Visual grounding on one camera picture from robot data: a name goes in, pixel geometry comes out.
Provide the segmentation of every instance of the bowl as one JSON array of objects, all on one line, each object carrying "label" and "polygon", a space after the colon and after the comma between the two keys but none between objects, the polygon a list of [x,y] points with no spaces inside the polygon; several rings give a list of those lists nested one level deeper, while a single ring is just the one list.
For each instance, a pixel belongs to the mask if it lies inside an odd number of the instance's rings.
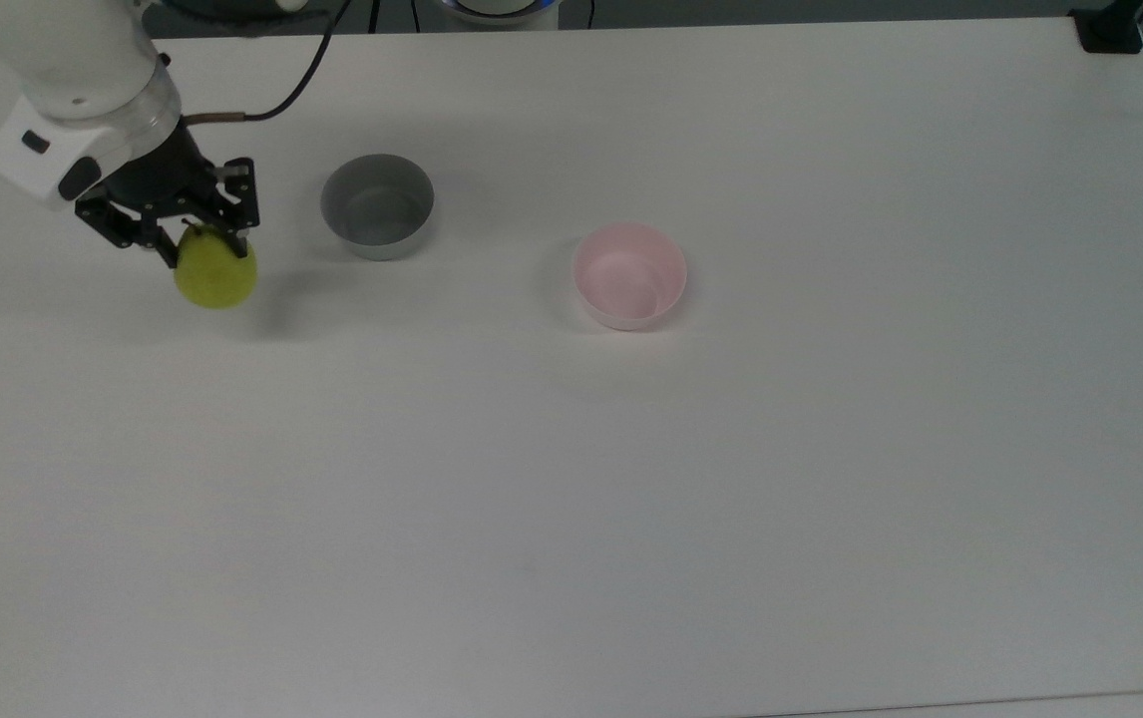
[{"label": "bowl", "polygon": [[614,330],[653,326],[686,288],[686,257],[666,233],[613,223],[584,238],[573,261],[585,312]]}]

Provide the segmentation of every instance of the black cable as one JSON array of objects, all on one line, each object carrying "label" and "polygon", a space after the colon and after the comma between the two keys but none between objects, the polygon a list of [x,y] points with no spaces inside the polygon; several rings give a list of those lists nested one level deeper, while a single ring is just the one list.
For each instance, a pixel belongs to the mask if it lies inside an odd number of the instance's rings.
[{"label": "black cable", "polygon": [[[174,0],[165,0],[166,3],[174,3]],[[319,64],[325,61],[325,54],[328,50],[328,45],[331,41],[333,31],[336,29],[336,23],[341,22],[341,18],[349,9],[349,5],[353,0],[345,0],[341,3],[341,8],[336,9],[336,14],[331,15],[328,19],[328,27],[325,27],[325,35],[322,35],[319,41],[319,49],[315,50],[315,56],[310,61],[310,66],[306,67],[306,73],[302,75],[302,80],[297,82],[297,87],[293,88],[293,91],[288,94],[288,97],[283,102],[279,102],[274,107],[265,111],[265,113],[198,113],[198,114],[186,114],[183,120],[185,126],[201,126],[201,123],[208,122],[258,122],[262,120],[269,120],[275,118],[283,113],[285,110],[290,107],[297,97],[302,96],[302,93],[306,90],[306,86],[315,77],[315,70],[319,69]],[[376,31],[376,13],[379,11],[381,0],[371,0],[371,15],[367,19],[367,32],[371,33]]]},{"label": "black cable", "polygon": [[371,11],[367,13],[367,34],[376,35],[376,18],[381,15],[381,0],[371,0]]}]

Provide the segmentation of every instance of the white table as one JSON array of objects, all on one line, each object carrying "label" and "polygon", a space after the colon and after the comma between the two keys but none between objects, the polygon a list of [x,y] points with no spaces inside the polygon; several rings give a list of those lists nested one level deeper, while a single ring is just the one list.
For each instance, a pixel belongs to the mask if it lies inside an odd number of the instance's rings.
[{"label": "white table", "polygon": [[[178,41],[190,111],[310,38]],[[0,67],[0,121],[16,96]],[[0,718],[1143,691],[1143,55],[1069,19],[339,38],[208,313],[0,178]],[[345,257],[393,152],[438,239]],[[590,324],[576,238],[692,285]]]}]

